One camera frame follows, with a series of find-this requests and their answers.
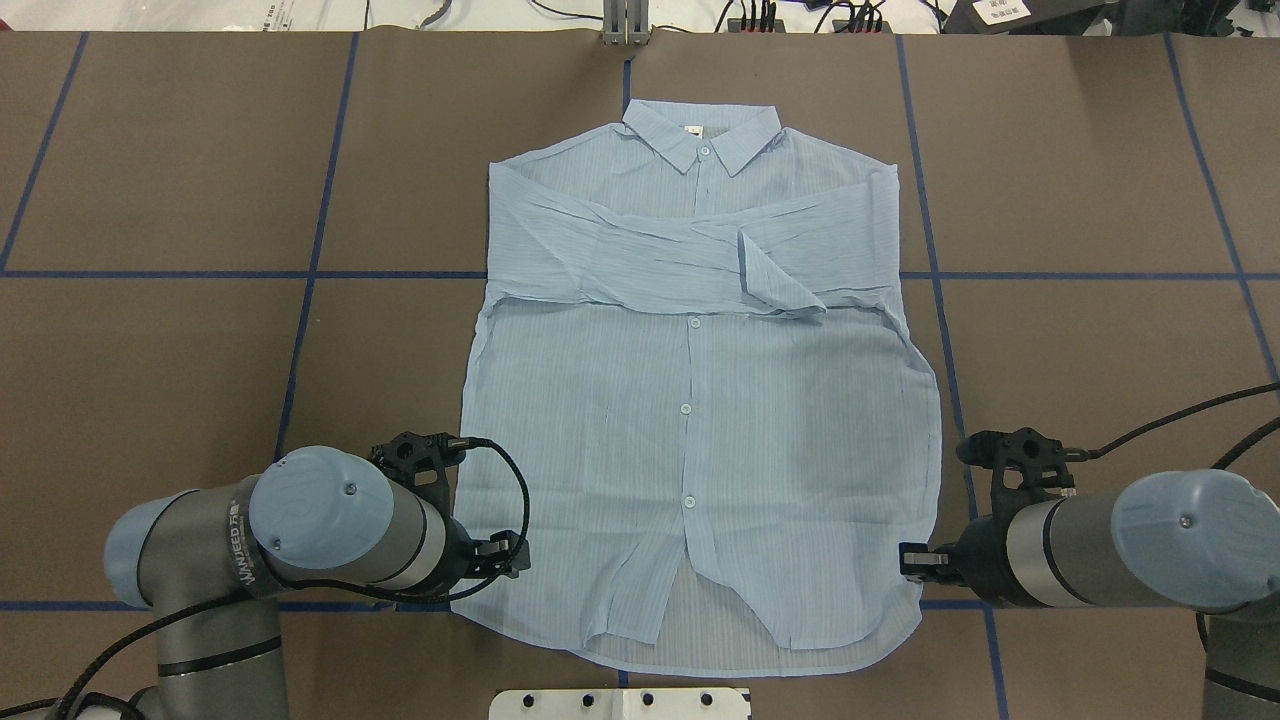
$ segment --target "shirt placket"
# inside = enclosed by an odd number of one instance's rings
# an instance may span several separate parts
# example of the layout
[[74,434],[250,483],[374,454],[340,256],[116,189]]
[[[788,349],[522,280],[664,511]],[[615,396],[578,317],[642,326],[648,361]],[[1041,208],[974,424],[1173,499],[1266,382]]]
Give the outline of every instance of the shirt placket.
[[718,169],[718,158],[712,150],[712,143],[705,140],[698,145],[698,188],[694,190],[694,215],[708,215],[712,209],[712,178]]
[[[719,159],[709,142],[698,146],[698,187],[694,191],[694,214],[716,211],[712,205],[712,183],[719,170]],[[685,415],[685,468],[680,498],[685,520],[685,542],[689,561],[704,578],[722,583],[716,559],[716,538],[709,519],[707,483],[710,477],[710,323],[713,316],[691,315],[685,319],[689,338],[689,400],[680,406]]]

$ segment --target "white sticker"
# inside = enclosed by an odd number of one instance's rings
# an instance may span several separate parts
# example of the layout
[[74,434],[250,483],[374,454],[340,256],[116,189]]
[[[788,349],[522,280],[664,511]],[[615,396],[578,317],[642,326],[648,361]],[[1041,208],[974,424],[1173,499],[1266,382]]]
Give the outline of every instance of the white sticker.
[[262,32],[284,32],[293,27],[293,0],[278,0],[266,8]]
[[1029,18],[1032,14],[1027,5],[1023,5],[1023,0],[977,0],[973,9],[978,10],[978,17],[989,26]]

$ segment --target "shirt collar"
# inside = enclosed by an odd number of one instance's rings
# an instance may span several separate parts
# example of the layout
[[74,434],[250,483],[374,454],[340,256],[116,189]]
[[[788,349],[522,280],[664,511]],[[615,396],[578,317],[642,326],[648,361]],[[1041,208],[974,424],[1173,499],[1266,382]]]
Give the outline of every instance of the shirt collar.
[[[728,174],[736,176],[782,132],[776,109],[753,105],[632,100],[622,114],[622,122],[681,174],[694,167],[699,146],[709,142]],[[704,141],[687,132],[685,124],[730,129]]]

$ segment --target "white metal bracket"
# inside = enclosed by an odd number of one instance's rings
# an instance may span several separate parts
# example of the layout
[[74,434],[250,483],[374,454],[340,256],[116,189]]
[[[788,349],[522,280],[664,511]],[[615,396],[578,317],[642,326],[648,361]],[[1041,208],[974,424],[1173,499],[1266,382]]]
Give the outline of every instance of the white metal bracket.
[[750,720],[751,693],[737,688],[504,691],[489,720]]

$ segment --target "black cable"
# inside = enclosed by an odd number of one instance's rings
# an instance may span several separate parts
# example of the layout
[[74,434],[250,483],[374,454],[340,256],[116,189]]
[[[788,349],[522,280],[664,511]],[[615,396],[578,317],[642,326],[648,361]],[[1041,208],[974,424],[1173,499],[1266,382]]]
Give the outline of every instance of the black cable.
[[1213,462],[1212,468],[1215,470],[1226,470],[1231,462],[1239,460],[1240,456],[1248,452],[1251,447],[1262,442],[1262,438],[1276,432],[1276,429],[1280,429],[1280,418],[1267,420],[1262,427],[1244,436],[1244,439],[1235,443],[1235,447],[1231,450],[1228,450],[1226,455],[1219,457],[1217,462]]
[[481,580],[481,582],[471,585],[470,588],[467,588],[465,591],[460,591],[460,592],[456,592],[456,593],[449,593],[449,594],[440,596],[440,597],[422,597],[422,596],[417,596],[417,594],[407,594],[407,593],[399,593],[399,592],[393,592],[393,591],[384,591],[381,588],[375,588],[375,587],[371,587],[371,585],[357,585],[355,583],[343,583],[340,580],[305,580],[305,582],[301,582],[301,583],[291,583],[291,587],[293,587],[296,589],[302,589],[302,588],[334,588],[334,589],[343,589],[343,591],[349,591],[349,592],[358,593],[358,594],[365,594],[365,596],[369,596],[369,597],[372,597],[372,598],[378,598],[378,600],[385,600],[385,601],[389,601],[389,602],[404,602],[404,603],[410,603],[410,605],[443,605],[445,602],[453,602],[454,600],[462,600],[465,597],[471,597],[475,593],[483,591],[484,588],[492,585],[494,583],[494,580],[497,580],[499,577],[502,577],[506,573],[508,573],[511,570],[511,562],[516,559],[516,556],[520,553],[520,551],[525,547],[525,536],[529,534],[529,515],[530,515],[529,483],[525,482],[525,475],[520,471],[520,468],[516,466],[516,461],[511,457],[511,455],[500,445],[498,445],[498,443],[495,443],[495,442],[493,442],[492,439],[488,439],[488,438],[468,437],[468,438],[461,438],[461,439],[467,441],[471,447],[488,447],[489,450],[493,450],[494,452],[497,452],[498,455],[500,455],[502,460],[507,464],[508,468],[511,468],[511,473],[513,475],[516,475],[516,483],[520,486],[520,495],[524,498],[525,507],[524,507],[522,518],[520,520],[520,537],[516,539],[516,543],[513,546],[511,546],[511,551],[507,555],[507,562],[498,570],[498,573],[495,575],[485,578],[484,580]]
[[728,17],[728,9],[732,6],[733,6],[733,0],[728,0],[728,3],[724,3],[724,9],[721,10],[721,17],[718,20],[716,20],[716,29],[713,29],[712,32],[719,32],[721,26],[724,24],[724,18]]
[[1121,445],[1124,445],[1124,443],[1126,443],[1126,442],[1137,438],[1138,436],[1143,436],[1146,433],[1149,433],[1151,430],[1155,430],[1156,428],[1162,428],[1162,427],[1165,427],[1165,425],[1167,425],[1167,424],[1170,424],[1170,423],[1172,423],[1175,420],[1181,420],[1183,418],[1187,418],[1188,415],[1194,415],[1194,414],[1199,413],[1201,410],[1208,410],[1210,407],[1216,407],[1216,406],[1222,405],[1225,402],[1233,402],[1233,401],[1236,401],[1236,400],[1243,400],[1245,397],[1253,397],[1254,395],[1262,395],[1265,392],[1272,392],[1272,391],[1277,391],[1277,389],[1280,389],[1280,383],[1267,383],[1265,386],[1257,386],[1257,387],[1251,387],[1251,388],[1247,388],[1247,389],[1229,392],[1226,395],[1220,395],[1220,396],[1217,396],[1217,397],[1215,397],[1212,400],[1206,400],[1204,402],[1198,402],[1196,405],[1192,405],[1190,407],[1185,407],[1183,410],[1179,410],[1178,413],[1172,413],[1172,414],[1165,415],[1164,418],[1160,418],[1158,420],[1152,420],[1152,421],[1147,423],[1146,425],[1142,425],[1140,428],[1135,428],[1133,430],[1129,430],[1128,433],[1117,437],[1116,439],[1114,439],[1114,441],[1103,445],[1102,447],[1100,447],[1097,450],[1070,448],[1070,450],[1068,450],[1068,460],[1071,461],[1071,462],[1080,462],[1080,461],[1084,461],[1084,460],[1097,460],[1098,457],[1102,457],[1103,455],[1106,455],[1106,454],[1111,452],[1112,450],[1120,447]]
[[933,0],[932,5],[929,4],[929,0],[920,0],[920,1],[924,3],[924,6],[933,10],[933,19],[938,20],[938,35],[942,35],[942,20],[947,19],[948,17],[946,13],[942,12],[942,4],[938,0]]
[[420,23],[417,23],[417,29],[426,29],[426,26],[429,26],[429,24],[434,23],[435,20],[443,18],[444,14],[449,12],[449,6],[451,5],[453,5],[453,0],[444,0],[444,3],[440,4],[440,9],[439,10],[431,13],[430,15],[426,17],[426,19],[424,19]]
[[840,6],[849,8],[850,12],[852,12],[854,4],[850,3],[849,0],[836,0],[831,5],[827,5],[827,9],[822,12],[822,17],[818,18],[818,24],[813,28],[814,35],[818,35],[818,32],[822,29],[822,23],[827,22],[827,15],[829,15],[832,10]]
[[[45,707],[52,707],[58,702],[56,697],[46,697],[45,700],[37,700],[35,702],[26,702],[23,705],[15,705],[13,707],[6,707],[0,710],[0,717],[13,717],[15,715],[22,715],[23,712],[31,712],[32,710],[44,710]],[[79,708],[86,707],[106,707],[108,710],[114,710],[120,714],[123,720],[145,720],[142,712],[132,703],[123,701],[118,697],[113,697],[102,693],[84,693],[84,700],[81,702]]]
[[111,643],[110,647],[108,647],[97,657],[95,657],[93,662],[88,664],[88,667],[86,667],[84,671],[81,673],[79,678],[76,678],[76,682],[72,683],[70,689],[68,689],[67,693],[63,694],[63,697],[58,698],[58,702],[54,706],[54,714],[52,714],[54,720],[67,720],[67,715],[70,712],[72,705],[76,703],[76,698],[78,698],[79,694],[84,692],[84,688],[88,687],[88,682],[92,680],[93,675],[96,675],[97,671],[101,670],[102,666],[106,665],[109,660],[115,657],[116,653],[119,653],[122,650],[129,647],[131,644],[138,642],[140,639],[150,635],[156,630],[168,628],[169,625],[173,625],[174,623],[178,623],[180,620],[186,620],[192,615],[198,615],[201,612],[205,612],[206,610],[212,610],[215,607],[224,607],[227,605],[243,602],[246,600],[251,600],[251,597],[252,596],[250,596],[246,591],[236,591],[228,596],[218,597],[214,600],[206,600],[205,602],[197,602],[191,607],[184,607],[182,610],[178,610],[177,612],[170,612],[164,618],[152,620],[151,623],[147,623],[146,625],[142,625],[137,630],[133,630],[132,633],[115,641],[114,643]]
[[1204,652],[1208,652],[1208,624],[1204,621],[1204,614],[1196,614],[1196,634],[1201,637],[1201,647]]
[[547,10],[548,13],[556,13],[557,15],[561,15],[561,17],[564,17],[564,18],[581,18],[584,20],[602,20],[602,22],[604,20],[603,15],[586,15],[586,14],[582,14],[582,13],[566,13],[564,10],[557,10],[556,8],[548,8],[547,5],[543,5],[541,3],[539,3],[538,0],[529,0],[529,1],[532,3],[536,6]]
[[46,697],[45,700],[5,707],[4,710],[0,710],[0,717],[13,717],[14,715],[22,715],[23,712],[31,712],[32,710],[52,707],[55,702],[58,702],[56,697]]

